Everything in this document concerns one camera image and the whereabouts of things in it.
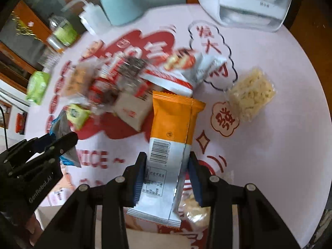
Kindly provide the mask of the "person left hand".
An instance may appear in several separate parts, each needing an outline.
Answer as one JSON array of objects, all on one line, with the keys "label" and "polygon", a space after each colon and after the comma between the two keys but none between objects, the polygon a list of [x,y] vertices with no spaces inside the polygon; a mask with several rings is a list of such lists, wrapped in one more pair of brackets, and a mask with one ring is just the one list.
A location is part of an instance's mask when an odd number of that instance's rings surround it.
[{"label": "person left hand", "polygon": [[32,214],[31,218],[27,221],[25,225],[26,229],[30,232],[30,241],[35,242],[43,233],[40,226],[40,222],[37,220],[35,213]]}]

